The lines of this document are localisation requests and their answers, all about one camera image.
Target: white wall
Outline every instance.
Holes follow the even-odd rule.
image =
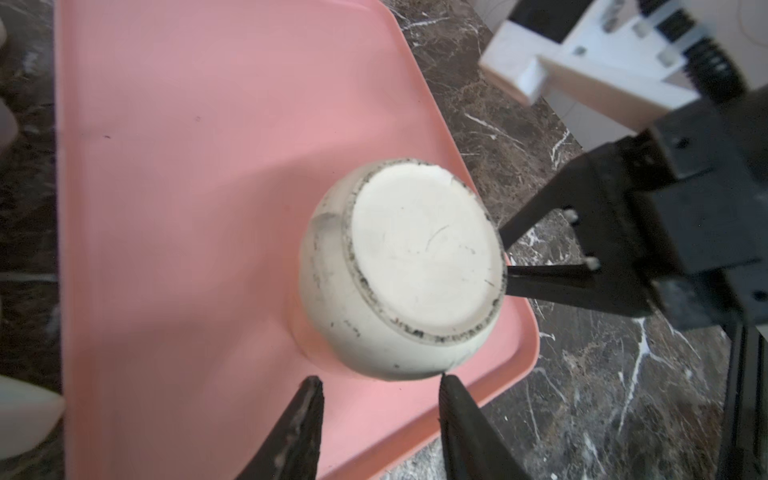
[[[509,16],[518,0],[469,0],[493,31]],[[629,18],[637,12],[636,0],[627,0]],[[706,25],[715,39],[741,68],[751,88],[768,84],[768,0],[684,0],[687,10]],[[669,80],[688,85],[682,75]],[[585,107],[560,91],[545,95],[552,110],[586,150],[632,134],[626,127]]]

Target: dark marble surface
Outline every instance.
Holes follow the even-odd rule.
[[[581,149],[545,103],[519,107],[480,77],[491,33],[469,5],[386,3],[500,224]],[[0,273],[55,273],[52,2],[0,0],[0,17],[10,36],[0,95],[22,128],[0,158]],[[511,254],[519,264],[580,257],[557,214]],[[0,374],[60,391],[57,284],[5,276],[0,298]],[[541,328],[537,367],[483,411],[533,478],[713,477],[729,346],[717,329],[682,334],[659,316],[531,304]],[[62,451],[56,429],[33,452],[0,462],[0,480],[63,478]],[[386,477],[444,478],[439,441]]]

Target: white ceramic bowl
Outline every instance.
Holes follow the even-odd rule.
[[[493,329],[506,283],[502,243],[477,195],[413,159],[368,164],[336,183],[301,245],[309,324],[344,365],[380,379],[466,361]]]

